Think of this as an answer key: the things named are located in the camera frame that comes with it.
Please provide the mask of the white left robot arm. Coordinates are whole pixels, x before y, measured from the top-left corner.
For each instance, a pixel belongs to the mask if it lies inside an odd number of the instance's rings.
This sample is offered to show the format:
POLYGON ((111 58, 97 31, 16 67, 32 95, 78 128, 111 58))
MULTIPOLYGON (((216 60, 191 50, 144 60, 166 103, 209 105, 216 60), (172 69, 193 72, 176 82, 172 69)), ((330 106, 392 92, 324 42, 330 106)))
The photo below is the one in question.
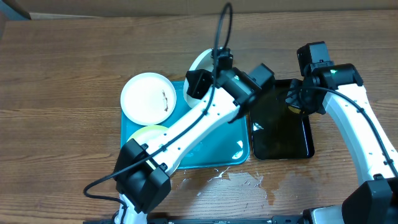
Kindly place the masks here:
POLYGON ((114 222, 146 223, 170 193, 170 177, 185 155, 218 126, 242 118, 274 81, 263 63, 250 73, 234 67, 228 48, 202 52, 186 73, 183 95, 190 111, 154 139, 122 146, 114 167, 121 202, 114 222))

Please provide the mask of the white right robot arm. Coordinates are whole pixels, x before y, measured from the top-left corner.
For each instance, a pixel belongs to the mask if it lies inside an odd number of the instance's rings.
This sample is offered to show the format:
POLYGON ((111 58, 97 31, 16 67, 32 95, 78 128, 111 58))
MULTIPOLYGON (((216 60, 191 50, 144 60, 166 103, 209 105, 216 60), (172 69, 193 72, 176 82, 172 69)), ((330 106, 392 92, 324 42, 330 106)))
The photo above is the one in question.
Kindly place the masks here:
POLYGON ((329 114, 352 157, 358 188, 340 205, 310 208, 304 223, 397 223, 397 151, 369 103, 352 64, 310 63, 286 103, 300 114, 329 114))

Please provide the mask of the yellow green scrub sponge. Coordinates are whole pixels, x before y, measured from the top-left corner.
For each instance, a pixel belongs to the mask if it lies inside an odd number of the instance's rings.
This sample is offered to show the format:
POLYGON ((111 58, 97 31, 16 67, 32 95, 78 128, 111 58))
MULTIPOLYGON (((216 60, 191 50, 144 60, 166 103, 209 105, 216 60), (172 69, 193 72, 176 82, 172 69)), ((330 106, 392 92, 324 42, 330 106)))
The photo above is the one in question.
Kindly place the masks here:
POLYGON ((295 114, 303 115, 303 110, 302 110, 301 108, 296 108, 296 107, 294 107, 294 106, 288 106, 288 109, 289 109, 291 112, 295 113, 295 114))

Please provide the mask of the white plate with sauce streak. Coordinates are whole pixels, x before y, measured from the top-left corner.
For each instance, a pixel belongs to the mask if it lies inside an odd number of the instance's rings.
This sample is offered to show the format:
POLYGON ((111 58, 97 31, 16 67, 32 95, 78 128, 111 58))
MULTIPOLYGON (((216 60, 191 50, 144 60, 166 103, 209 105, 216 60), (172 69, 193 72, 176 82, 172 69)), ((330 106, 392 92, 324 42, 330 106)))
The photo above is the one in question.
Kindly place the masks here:
POLYGON ((132 77, 123 87, 122 112, 132 122, 150 126, 165 121, 175 109, 177 94, 165 76, 146 72, 132 77))

